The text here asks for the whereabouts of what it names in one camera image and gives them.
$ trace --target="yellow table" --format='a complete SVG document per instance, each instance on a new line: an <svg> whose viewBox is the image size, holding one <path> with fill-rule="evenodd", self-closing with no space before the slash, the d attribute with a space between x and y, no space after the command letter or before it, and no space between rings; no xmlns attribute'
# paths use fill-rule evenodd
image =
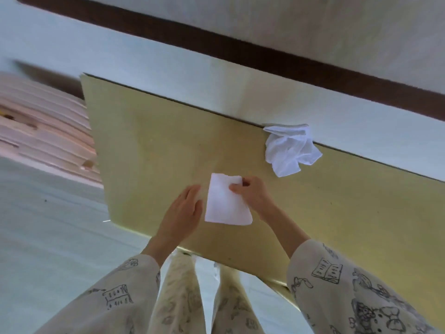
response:
<svg viewBox="0 0 445 334"><path fill-rule="evenodd" d="M186 185L201 184L205 200L212 172L255 174L312 237L445 327L444 183L321 146L314 165L277 178L257 126L93 77L82 86L115 224L152 236ZM253 217L249 226L202 222L181 246L284 285L289 259Z"/></svg>

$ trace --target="white napkin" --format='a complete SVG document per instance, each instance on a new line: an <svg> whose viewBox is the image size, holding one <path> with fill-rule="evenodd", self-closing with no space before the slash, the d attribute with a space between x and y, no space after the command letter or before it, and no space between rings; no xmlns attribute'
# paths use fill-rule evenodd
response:
<svg viewBox="0 0 445 334"><path fill-rule="evenodd" d="M250 225L252 214L240 195L229 190L230 184L241 184L241 176L212 173L205 221L229 225Z"/></svg>
<svg viewBox="0 0 445 334"><path fill-rule="evenodd" d="M298 163L312 165L322 156L312 140L309 125L272 125L264 131L270 132L266 141L266 162L278 177L300 171Z"/></svg>

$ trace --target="gray floor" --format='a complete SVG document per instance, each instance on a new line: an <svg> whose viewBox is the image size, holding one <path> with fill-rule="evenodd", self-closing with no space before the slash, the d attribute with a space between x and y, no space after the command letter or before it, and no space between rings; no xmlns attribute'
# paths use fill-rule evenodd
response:
<svg viewBox="0 0 445 334"><path fill-rule="evenodd" d="M0 158L0 323L32 333L148 239L114 226L103 191ZM165 274L169 261L162 268ZM197 259L207 332L218 287L213 262ZM302 314L242 273L266 333L311 333Z"/></svg>

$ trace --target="white pajama sleeve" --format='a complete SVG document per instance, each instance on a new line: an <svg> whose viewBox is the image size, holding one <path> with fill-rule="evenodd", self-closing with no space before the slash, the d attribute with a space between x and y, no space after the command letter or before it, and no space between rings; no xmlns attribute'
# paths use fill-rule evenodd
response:
<svg viewBox="0 0 445 334"><path fill-rule="evenodd" d="M159 265L139 254L71 301L36 334L146 333L159 292Z"/></svg>
<svg viewBox="0 0 445 334"><path fill-rule="evenodd" d="M292 255L287 286L316 334L439 333L379 278L315 240Z"/></svg>

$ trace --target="pajama pants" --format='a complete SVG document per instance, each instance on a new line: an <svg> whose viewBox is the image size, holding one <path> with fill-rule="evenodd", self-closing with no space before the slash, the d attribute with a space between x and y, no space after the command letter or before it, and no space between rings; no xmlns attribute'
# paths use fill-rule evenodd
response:
<svg viewBox="0 0 445 334"><path fill-rule="evenodd" d="M203 303L191 256L177 252L159 293L149 334L205 334ZM220 265L212 334L264 334L237 270Z"/></svg>

